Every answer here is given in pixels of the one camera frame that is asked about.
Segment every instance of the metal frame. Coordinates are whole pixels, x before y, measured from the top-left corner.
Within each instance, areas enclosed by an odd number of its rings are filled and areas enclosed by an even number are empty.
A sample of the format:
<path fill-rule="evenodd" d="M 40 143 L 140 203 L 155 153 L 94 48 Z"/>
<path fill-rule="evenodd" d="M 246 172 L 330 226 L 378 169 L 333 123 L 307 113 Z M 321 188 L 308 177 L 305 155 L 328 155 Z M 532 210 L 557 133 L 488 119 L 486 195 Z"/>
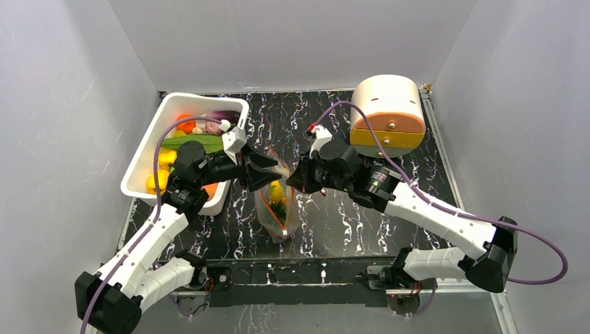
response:
<path fill-rule="evenodd" d="M 432 104 L 432 100 L 430 98 L 431 91 L 423 86 L 419 89 L 420 91 L 420 98 L 422 99 L 422 103 L 424 105 L 424 111 L 430 122 L 430 128 L 432 130 L 432 134 L 434 135 L 434 139 L 436 145 L 438 147 L 438 151 L 440 153 L 440 158 L 442 159 L 442 165 L 445 167 L 447 172 L 447 177 L 449 178 L 449 183 L 451 185 L 451 190 L 453 192 L 453 196 L 455 198 L 455 202 L 457 203 L 457 207 L 460 209 L 465 209 L 465 205 L 463 203 L 463 199 L 461 198 L 461 194 L 459 193 L 459 188 L 457 187 L 457 183 L 455 180 L 455 175 L 453 173 L 453 169 L 449 162 L 449 156 L 447 154 L 447 150 L 445 148 L 445 144 L 443 142 L 443 138 L 440 135 L 440 130 L 438 128 L 438 123 L 436 122 L 436 115 L 434 112 L 434 105 Z M 472 285 L 476 290 L 480 292 L 485 292 L 483 290 L 478 289 L 474 285 Z M 461 292 L 475 292 L 470 291 L 469 289 L 465 289 Z M 494 308 L 496 310 L 496 317 L 498 322 L 500 323 L 500 328 L 502 329 L 502 333 L 504 334 L 518 334 L 516 330 L 516 325 L 514 324 L 514 319 L 512 318 L 512 313 L 510 312 L 510 308 L 508 306 L 508 302 L 506 299 L 506 292 L 502 292 L 501 294 L 492 294 L 490 293 L 490 297 L 492 298 L 492 303 L 494 304 Z"/>

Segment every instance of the marble tabletop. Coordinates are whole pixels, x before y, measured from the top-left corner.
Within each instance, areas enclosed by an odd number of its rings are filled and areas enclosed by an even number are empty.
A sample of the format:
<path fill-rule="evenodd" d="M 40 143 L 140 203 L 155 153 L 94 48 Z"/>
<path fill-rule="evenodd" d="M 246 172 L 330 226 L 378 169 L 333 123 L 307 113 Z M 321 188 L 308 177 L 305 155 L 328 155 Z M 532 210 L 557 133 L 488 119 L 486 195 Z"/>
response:
<path fill-rule="evenodd" d="M 258 152 L 264 153 L 272 148 L 294 168 L 299 153 L 305 152 L 311 144 L 305 134 L 307 127 L 331 104 L 350 100 L 352 91 L 215 96 L 238 97 L 248 101 L 248 142 Z M 399 162 L 421 190 L 455 205 L 434 135 L 426 123 L 426 135 L 419 148 L 404 155 Z M 336 138 L 347 141 L 349 109 L 338 108 L 336 113 L 324 120 L 323 125 Z M 164 250 L 159 260 L 169 260 L 182 249 L 216 259 L 396 255 L 400 248 L 408 246 L 421 249 L 449 246 L 446 240 L 408 221 L 359 207 L 345 193 L 328 190 L 326 197 L 320 193 L 297 193 L 296 200 L 301 227 L 290 240 L 274 244 L 257 220 L 254 195 L 242 190 L 234 180 L 223 211 L 215 217 L 193 219 Z M 126 240 L 143 224 L 151 210 L 143 201 L 134 201 Z"/>

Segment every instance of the eggplant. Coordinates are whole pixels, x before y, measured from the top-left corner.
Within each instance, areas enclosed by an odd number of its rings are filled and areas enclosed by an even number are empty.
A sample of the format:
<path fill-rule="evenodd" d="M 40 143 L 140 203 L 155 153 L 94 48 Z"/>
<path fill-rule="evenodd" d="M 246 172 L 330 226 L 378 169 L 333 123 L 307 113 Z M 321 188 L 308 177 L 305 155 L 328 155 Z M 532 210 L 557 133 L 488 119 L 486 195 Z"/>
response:
<path fill-rule="evenodd" d="M 233 110 L 217 110 L 207 114 L 207 117 L 216 120 L 228 120 L 231 124 L 235 125 L 238 123 L 240 112 Z M 218 136 L 223 134 L 223 130 L 219 129 L 219 124 L 214 122 L 205 123 L 205 131 L 208 134 L 216 134 Z"/>

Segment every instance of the clear ziplock bag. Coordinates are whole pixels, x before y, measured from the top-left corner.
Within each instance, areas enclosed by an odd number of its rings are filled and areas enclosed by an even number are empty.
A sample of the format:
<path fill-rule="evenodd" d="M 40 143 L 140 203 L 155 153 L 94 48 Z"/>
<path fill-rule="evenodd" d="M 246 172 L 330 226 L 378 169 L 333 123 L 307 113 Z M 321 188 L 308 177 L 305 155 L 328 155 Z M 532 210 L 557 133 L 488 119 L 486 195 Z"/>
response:
<path fill-rule="evenodd" d="M 272 149 L 266 155 L 278 161 L 278 165 L 272 167 L 271 170 L 282 175 L 278 182 L 282 187 L 284 200 L 272 201 L 271 185 L 268 184 L 254 193 L 255 207 L 258 221 L 269 232 L 273 242 L 278 244 L 288 240 L 301 226 L 301 221 L 297 211 L 295 189 L 286 184 L 287 178 L 291 175 L 291 170 Z"/>

